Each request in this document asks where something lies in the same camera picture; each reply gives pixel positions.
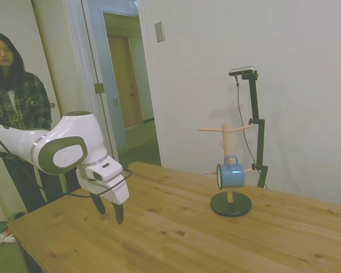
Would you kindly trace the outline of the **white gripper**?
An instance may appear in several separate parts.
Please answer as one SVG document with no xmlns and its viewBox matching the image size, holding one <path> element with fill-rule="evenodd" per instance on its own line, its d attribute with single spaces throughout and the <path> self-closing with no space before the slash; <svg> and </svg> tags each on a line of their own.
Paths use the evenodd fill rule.
<svg viewBox="0 0 341 273">
<path fill-rule="evenodd" d="M 129 198 L 127 183 L 121 171 L 121 168 L 103 168 L 101 166 L 87 168 L 78 166 L 76 170 L 80 186 L 86 191 L 95 194 L 91 195 L 91 197 L 100 215 L 106 213 L 106 208 L 97 195 L 112 202 L 118 225 L 121 225 L 124 221 L 122 204 Z"/>
</svg>

